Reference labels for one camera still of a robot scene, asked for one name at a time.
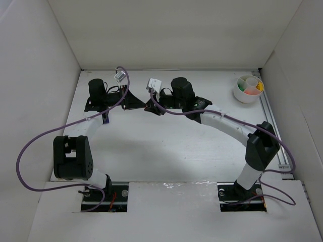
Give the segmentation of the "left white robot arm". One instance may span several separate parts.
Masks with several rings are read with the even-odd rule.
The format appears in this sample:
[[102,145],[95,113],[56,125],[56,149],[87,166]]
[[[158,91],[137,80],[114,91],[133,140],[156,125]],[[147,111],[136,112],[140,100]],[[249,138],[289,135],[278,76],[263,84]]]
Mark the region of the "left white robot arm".
[[101,79],[89,81],[88,86],[90,96],[83,112],[85,121],[53,141],[53,173],[56,178],[83,181],[111,195],[111,178],[94,168],[90,140],[98,128],[109,123],[109,108],[116,105],[123,110],[139,109],[144,108],[145,103],[129,91],[128,85],[110,93]]

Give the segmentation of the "yellow lego plate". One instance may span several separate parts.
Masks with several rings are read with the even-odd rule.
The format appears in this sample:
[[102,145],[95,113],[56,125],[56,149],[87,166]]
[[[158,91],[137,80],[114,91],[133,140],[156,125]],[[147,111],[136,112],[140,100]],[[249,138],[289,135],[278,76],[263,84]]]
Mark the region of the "yellow lego plate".
[[262,82],[258,82],[258,84],[256,85],[256,89],[259,90],[260,92],[264,91],[264,85]]

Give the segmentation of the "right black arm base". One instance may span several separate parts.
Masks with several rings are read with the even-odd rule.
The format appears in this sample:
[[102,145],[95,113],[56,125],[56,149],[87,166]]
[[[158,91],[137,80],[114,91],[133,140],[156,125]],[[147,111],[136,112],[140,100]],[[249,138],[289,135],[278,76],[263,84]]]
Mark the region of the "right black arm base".
[[236,183],[217,183],[221,212],[266,212],[262,187],[255,183],[245,190]]

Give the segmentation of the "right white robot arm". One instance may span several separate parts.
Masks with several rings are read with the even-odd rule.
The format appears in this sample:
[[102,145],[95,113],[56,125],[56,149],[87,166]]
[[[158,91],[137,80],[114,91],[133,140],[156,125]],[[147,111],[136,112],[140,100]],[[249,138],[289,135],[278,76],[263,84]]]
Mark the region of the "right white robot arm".
[[146,89],[151,97],[145,111],[156,115],[183,115],[199,124],[215,128],[245,146],[246,164],[234,182],[237,192],[249,191],[280,150],[270,123],[249,126],[245,121],[228,117],[211,101],[196,96],[186,78],[174,78],[170,94],[166,94],[162,82],[154,78],[148,80]]

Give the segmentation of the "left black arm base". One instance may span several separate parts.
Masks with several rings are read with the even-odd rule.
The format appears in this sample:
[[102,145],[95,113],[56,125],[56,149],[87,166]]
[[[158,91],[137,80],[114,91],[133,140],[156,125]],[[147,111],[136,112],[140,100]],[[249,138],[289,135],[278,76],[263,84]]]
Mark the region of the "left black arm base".
[[102,193],[99,190],[86,187],[84,191],[79,191],[83,195],[81,211],[121,213],[127,212],[128,208],[128,182],[112,182],[112,189],[105,194],[103,202]]

